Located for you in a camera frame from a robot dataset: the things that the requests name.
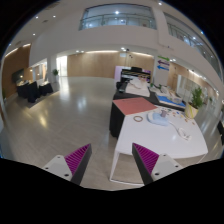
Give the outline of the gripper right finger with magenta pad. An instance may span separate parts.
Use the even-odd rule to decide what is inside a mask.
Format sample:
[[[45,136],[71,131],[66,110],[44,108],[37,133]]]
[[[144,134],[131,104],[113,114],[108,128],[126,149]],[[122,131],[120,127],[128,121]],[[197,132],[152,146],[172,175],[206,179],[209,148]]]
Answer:
[[[132,144],[132,154],[145,185],[182,169],[169,155],[157,154],[136,143]]]

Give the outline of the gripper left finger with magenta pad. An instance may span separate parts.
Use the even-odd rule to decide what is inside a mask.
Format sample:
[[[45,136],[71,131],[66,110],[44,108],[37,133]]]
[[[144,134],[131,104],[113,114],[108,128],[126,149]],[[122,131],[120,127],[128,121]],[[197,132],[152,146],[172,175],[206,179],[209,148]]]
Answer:
[[[83,179],[91,154],[92,147],[90,144],[87,144],[66,156],[56,155],[43,166],[43,170],[79,185]]]

